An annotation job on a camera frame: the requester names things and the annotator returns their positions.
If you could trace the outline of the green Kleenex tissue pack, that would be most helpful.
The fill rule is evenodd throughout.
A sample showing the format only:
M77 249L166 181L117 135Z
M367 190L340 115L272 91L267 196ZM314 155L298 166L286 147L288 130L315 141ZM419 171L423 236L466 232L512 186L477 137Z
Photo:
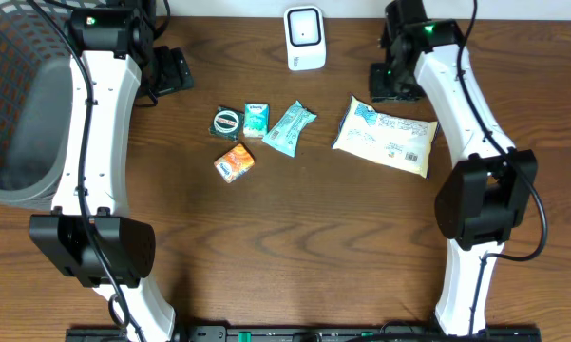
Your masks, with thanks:
M270 107L267 104L246 104L243 134L247 138L263 138L268 133Z

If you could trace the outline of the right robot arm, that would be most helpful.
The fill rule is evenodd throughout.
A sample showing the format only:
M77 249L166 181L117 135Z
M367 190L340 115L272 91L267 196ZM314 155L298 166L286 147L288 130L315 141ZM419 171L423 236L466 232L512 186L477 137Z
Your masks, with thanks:
M496 262L506 257L504 245L536 194L536 157L518 149L492 115L472 70L468 31L453 19L429 19L416 0L390 2L385 17L380 46L386 58L371 67L371 98L427 98L452 162L434 202L437 225L447 240L436 325L446 336L474 340L536 338L537 332L490 328L485 318Z

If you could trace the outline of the green Zam-Buk tin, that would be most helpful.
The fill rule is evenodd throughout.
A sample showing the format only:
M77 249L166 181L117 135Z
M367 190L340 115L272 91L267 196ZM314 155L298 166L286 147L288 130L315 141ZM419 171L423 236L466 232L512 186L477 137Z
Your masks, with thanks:
M244 124L244 114L235 109L219 106L208 131L215 137L236 142Z

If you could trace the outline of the orange tissue pack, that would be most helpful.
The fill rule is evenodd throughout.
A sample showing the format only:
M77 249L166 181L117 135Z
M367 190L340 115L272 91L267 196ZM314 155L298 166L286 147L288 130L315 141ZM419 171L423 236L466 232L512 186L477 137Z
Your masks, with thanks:
M254 165L254 157L242 143L237 144L214 162L215 168L227 183L237 180Z

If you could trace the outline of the yellow snack bag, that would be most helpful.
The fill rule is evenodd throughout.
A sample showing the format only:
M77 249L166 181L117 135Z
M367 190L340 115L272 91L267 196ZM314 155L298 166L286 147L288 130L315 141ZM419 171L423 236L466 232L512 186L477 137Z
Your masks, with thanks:
M380 113L351 96L332 149L426 179L429 155L439 129L438 122Z

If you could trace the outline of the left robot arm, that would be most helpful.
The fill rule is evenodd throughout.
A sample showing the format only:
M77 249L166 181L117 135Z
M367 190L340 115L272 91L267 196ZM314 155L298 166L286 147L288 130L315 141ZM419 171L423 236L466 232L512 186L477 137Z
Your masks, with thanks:
M156 237L129 216L125 165L139 98L192 87L182 52L157 46L167 23L152 1L74 7L59 37L70 53L72 102L62 176L46 215L29 221L33 243L65 276L105 299L110 329L72 330L82 340L182 341L186 331L152 268Z

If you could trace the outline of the teal wet wipe packet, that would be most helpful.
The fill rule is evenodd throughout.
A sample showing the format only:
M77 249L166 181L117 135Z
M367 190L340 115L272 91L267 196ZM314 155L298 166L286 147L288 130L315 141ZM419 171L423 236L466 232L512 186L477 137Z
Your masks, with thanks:
M299 135L304 127L313 122L316 115L305 108L300 101L292 104L278 123L262 138L262 141L275 150L294 157Z

